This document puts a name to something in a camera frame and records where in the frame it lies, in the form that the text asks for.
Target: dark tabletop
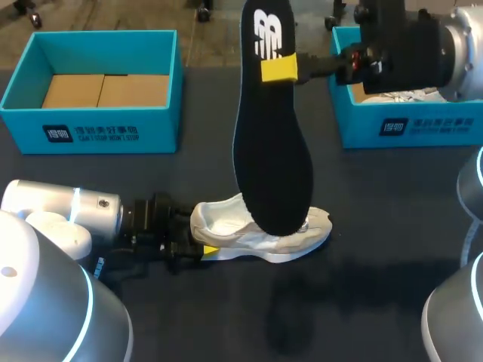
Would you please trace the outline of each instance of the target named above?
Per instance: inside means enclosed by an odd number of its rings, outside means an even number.
[[[10,74],[0,73],[0,94]],[[175,155],[23,157],[0,123],[0,189],[28,179],[125,204],[155,191],[189,203],[229,198],[239,79],[239,69],[187,71]],[[244,259],[170,275],[155,264],[149,278],[124,282],[134,362],[428,361],[420,313],[457,270],[470,219],[456,179],[473,149],[343,151],[324,81],[297,88],[296,107],[313,206],[332,215],[331,239],[283,265]]]

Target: chair wheel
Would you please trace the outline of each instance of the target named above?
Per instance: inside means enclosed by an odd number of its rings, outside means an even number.
[[[328,32],[331,32],[335,26],[339,25],[335,17],[326,17],[324,23]]]
[[[200,23],[207,23],[208,21],[210,21],[210,11],[205,8],[204,5],[200,6],[197,10],[196,10],[196,17],[198,19],[198,22]]]
[[[38,15],[38,13],[30,14],[29,18],[34,28],[36,29],[42,28],[42,19],[40,18],[40,15]]]
[[[17,10],[18,14],[26,15],[27,14],[27,7],[21,4],[19,1],[14,2],[14,8]]]

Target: white shoe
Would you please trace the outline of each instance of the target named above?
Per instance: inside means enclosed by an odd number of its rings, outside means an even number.
[[[446,102],[435,88],[384,93],[367,98],[363,103]]]
[[[219,202],[201,202],[191,215],[193,239],[219,248],[203,260],[227,260],[258,256],[269,262],[288,262],[313,251],[329,236],[329,214],[311,207],[300,230],[286,237],[265,233],[251,218],[242,194]]]

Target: shoe upper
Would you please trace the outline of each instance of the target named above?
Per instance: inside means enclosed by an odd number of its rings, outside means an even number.
[[[218,202],[202,202],[191,215],[191,233],[202,244],[265,250],[270,253],[293,253],[325,239],[331,232],[328,213],[316,207],[309,209],[300,230],[286,237],[268,235],[251,218],[242,194]]]

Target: shoe insole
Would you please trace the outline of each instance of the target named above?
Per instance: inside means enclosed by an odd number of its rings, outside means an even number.
[[[295,53],[288,0],[247,0],[241,15],[241,94],[233,140],[238,187],[254,221],[291,235],[309,211],[313,170],[291,81],[262,83],[261,61]]]

